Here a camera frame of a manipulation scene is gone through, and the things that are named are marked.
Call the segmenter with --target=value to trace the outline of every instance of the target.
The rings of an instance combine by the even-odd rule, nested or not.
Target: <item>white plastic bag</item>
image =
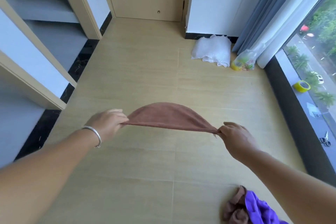
[[[226,36],[212,35],[210,38],[202,37],[195,43],[191,52],[191,59],[202,59],[217,66],[230,65],[231,41]]]

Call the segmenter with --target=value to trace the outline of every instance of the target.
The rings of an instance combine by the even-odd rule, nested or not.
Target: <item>pile of cloth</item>
[[[288,224],[279,220],[275,211],[256,194],[240,186],[237,193],[224,206],[223,221],[228,224]]]

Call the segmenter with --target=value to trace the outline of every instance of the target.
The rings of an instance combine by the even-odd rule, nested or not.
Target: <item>silver bracelet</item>
[[[98,132],[91,126],[82,126],[81,129],[83,129],[83,128],[90,129],[91,131],[93,131],[97,135],[97,137],[99,139],[99,145],[97,145],[95,147],[100,148],[100,146],[102,145],[102,139],[100,138],[100,135],[98,134]]]

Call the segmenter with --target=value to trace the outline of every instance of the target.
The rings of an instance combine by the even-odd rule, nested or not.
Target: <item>car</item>
[[[314,75],[316,75],[319,84],[323,84],[324,83],[323,77],[321,75],[319,75],[317,72],[313,72],[313,71],[311,73],[314,74]]]

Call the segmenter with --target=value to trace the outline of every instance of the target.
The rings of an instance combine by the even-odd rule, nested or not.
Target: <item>brown cloth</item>
[[[159,102],[143,106],[128,116],[123,124],[217,133],[217,129],[199,114],[183,105]]]
[[[223,221],[228,224],[252,224],[245,206],[246,188],[240,186],[236,195],[226,203],[223,209]]]

